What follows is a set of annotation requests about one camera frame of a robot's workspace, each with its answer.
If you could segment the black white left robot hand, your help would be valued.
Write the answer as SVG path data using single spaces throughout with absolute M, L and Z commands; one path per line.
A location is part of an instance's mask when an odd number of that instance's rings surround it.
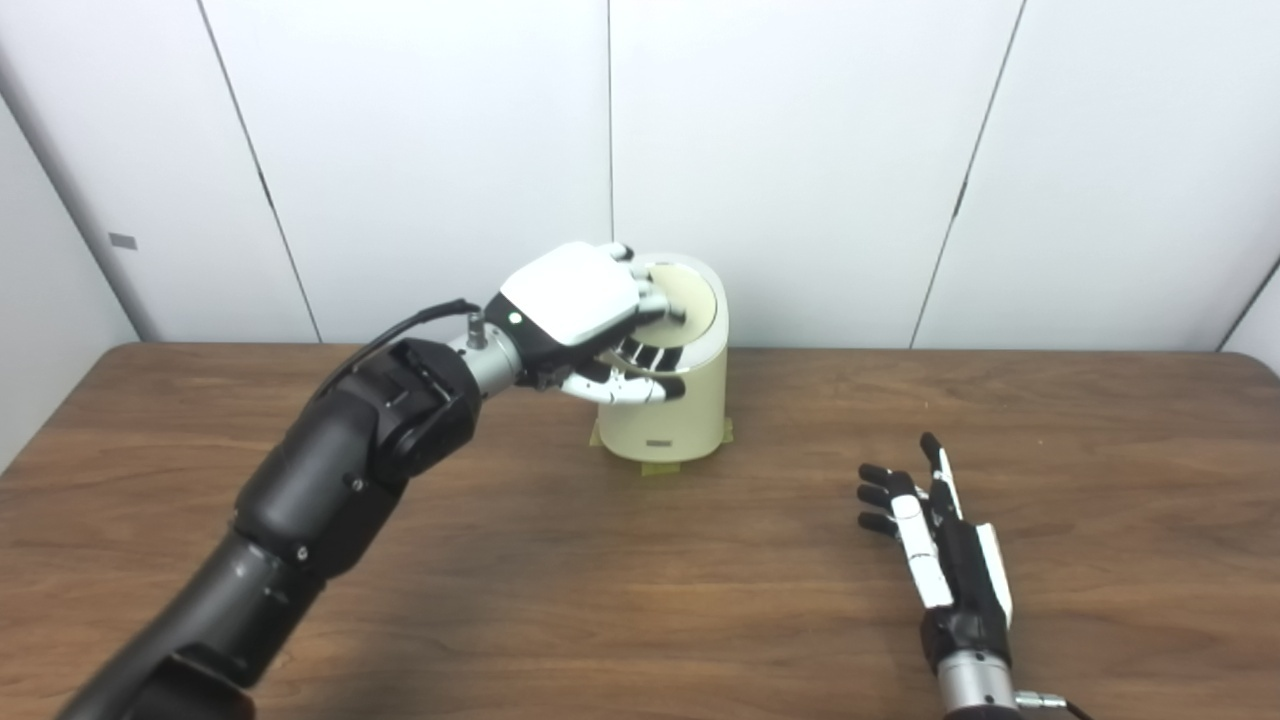
M 561 245 L 521 266 L 483 310 L 513 359 L 516 387 L 547 389 L 599 405 L 667 404 L 681 379 L 627 374 L 602 361 L 636 329 L 687 314 L 622 243 Z

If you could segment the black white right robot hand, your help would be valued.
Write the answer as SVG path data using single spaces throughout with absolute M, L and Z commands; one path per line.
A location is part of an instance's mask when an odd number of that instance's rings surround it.
M 932 432 L 919 446 L 929 484 L 906 471 L 864 462 L 858 469 L 858 525 L 900 547 L 924 609 L 922 648 L 932 669 L 955 653 L 1012 666 L 1012 594 L 995 527 L 965 514 L 950 456 Z

